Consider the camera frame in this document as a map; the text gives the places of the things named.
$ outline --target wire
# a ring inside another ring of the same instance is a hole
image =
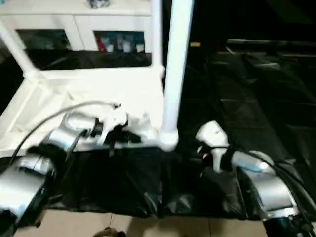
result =
[[[278,174],[279,172],[277,171],[277,169],[281,170],[285,175],[287,175],[289,178],[291,178],[293,181],[295,181],[299,186],[301,186],[301,188],[310,196],[311,200],[313,201],[314,205],[315,205],[315,200],[313,199],[313,195],[311,194],[310,191],[307,190],[305,184],[299,180],[297,177],[295,177],[291,172],[289,172],[287,169],[285,169],[284,167],[280,166],[280,165],[273,165],[271,164],[270,162],[266,161],[265,159],[261,158],[260,156],[252,153],[252,152],[249,152],[249,151],[243,151],[243,150],[240,150],[241,152],[244,152],[250,156],[253,156],[257,159],[259,159],[260,161],[262,162],[265,162],[276,174]]]
[[[69,150],[67,151],[67,156],[66,156],[65,162],[67,162],[67,161],[69,160],[69,157],[70,157],[71,153],[74,151],[74,149],[75,149],[75,147],[76,147],[76,145],[77,145],[77,143],[78,143],[78,141],[79,141],[79,138],[80,138],[83,134],[85,134],[85,133],[86,133],[86,130],[82,131],[82,133],[79,134],[79,135],[75,138],[75,141],[73,142],[73,144],[70,146]],[[63,182],[65,181],[65,178],[67,177],[67,174],[69,173],[69,171],[70,171],[70,169],[71,169],[73,163],[74,163],[74,162],[71,162],[71,164],[68,165],[68,169],[67,169],[67,170],[65,171],[65,173],[63,174],[64,177],[63,177],[61,183],[63,183]]]
[[[304,183],[302,181],[300,181],[298,178],[296,178],[293,174],[291,174],[290,172],[288,172],[287,169],[283,168],[282,166],[277,165],[277,168],[279,168],[284,174],[288,175],[289,177],[291,177],[293,180],[295,180],[297,183],[300,184],[300,186],[304,189],[304,191],[310,196],[310,199],[312,200],[313,204],[315,205],[315,201],[313,200],[313,196],[311,195],[311,193],[309,193],[304,185]],[[292,195],[294,197],[294,199],[296,200],[296,204],[297,204],[297,208],[299,209],[303,220],[306,222],[306,224],[308,225],[308,228],[310,229],[309,234],[312,237],[316,237],[313,229],[313,225],[311,224],[311,222],[309,221],[309,218],[306,216],[305,211],[301,205],[301,203],[299,202],[299,199],[297,197],[297,195],[292,192]]]
[[[79,107],[83,107],[83,106],[87,106],[87,105],[112,105],[113,107],[116,105],[115,103],[110,103],[110,102],[103,102],[103,101],[87,101],[87,102],[83,102],[80,104],[76,104],[73,106],[68,106],[65,107],[55,113],[53,113],[52,115],[48,116],[47,118],[45,118],[44,120],[42,120],[38,125],[36,125],[23,139],[22,141],[19,143],[19,145],[16,147],[16,149],[14,150],[11,160],[10,160],[10,164],[12,164],[15,161],[15,158],[18,154],[18,152],[20,151],[21,147],[23,146],[23,144],[25,143],[25,141],[37,130],[39,129],[43,124],[45,124],[46,122],[48,122],[49,120],[53,119],[54,117],[65,113],[67,111],[73,110],[75,108],[79,108]]]

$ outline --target white pole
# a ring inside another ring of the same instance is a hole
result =
[[[32,62],[30,61],[29,57],[26,55],[24,50],[22,50],[17,42],[12,37],[9,30],[6,28],[4,23],[0,20],[0,37],[2,38],[3,42],[6,44],[7,48],[10,50],[11,54],[20,65],[23,74],[31,73],[37,70]]]
[[[161,147],[173,150],[178,143],[177,122],[187,60],[194,0],[173,0],[164,90]]]
[[[152,0],[153,66],[162,66],[162,2]]]

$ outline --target tiled floor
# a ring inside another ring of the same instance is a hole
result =
[[[19,230],[15,237],[91,237],[109,225],[125,231],[128,237],[266,237],[260,222],[185,217],[139,219],[53,210],[47,212],[39,228]]]

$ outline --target white shelf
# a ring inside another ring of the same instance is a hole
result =
[[[109,7],[91,9],[87,0],[7,0],[0,15],[151,15],[150,0],[111,0]]]

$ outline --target black tablecloth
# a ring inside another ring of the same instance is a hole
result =
[[[64,52],[33,54],[43,69],[148,65],[145,55]],[[1,75],[16,73],[11,60]],[[174,152],[160,148],[74,154],[74,163],[51,208],[113,212],[138,217],[166,215],[258,219],[240,172],[216,174],[190,155],[194,136],[216,120],[235,146],[260,150],[300,178],[316,198],[316,72],[313,60],[217,55],[204,70],[187,66]],[[5,166],[7,158],[1,159]],[[292,187],[306,212],[316,217],[304,194]]]

